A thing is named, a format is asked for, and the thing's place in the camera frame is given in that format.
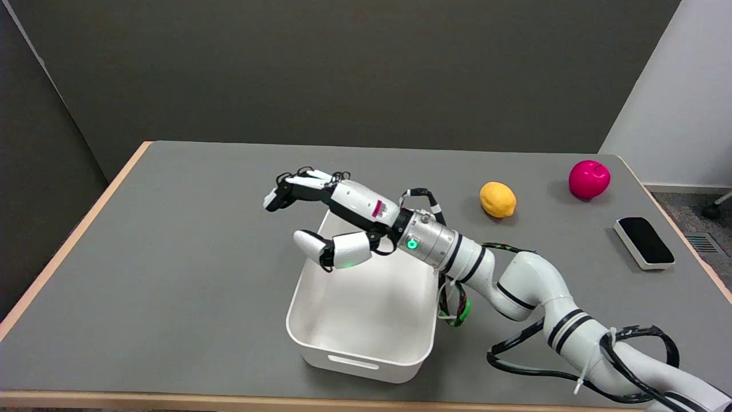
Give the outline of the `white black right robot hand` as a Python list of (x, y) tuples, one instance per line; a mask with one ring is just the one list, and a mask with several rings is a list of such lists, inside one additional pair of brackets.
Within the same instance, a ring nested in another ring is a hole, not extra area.
[(296, 245), (308, 259), (331, 273), (353, 268), (372, 258), (388, 256), (397, 250), (396, 225), (408, 217), (393, 201), (351, 180), (350, 172), (327, 174), (305, 166), (295, 173), (285, 172), (276, 178), (276, 187), (265, 196), (264, 208), (273, 213), (296, 201), (318, 201), (331, 214), (359, 229), (324, 238), (319, 233), (298, 230)]

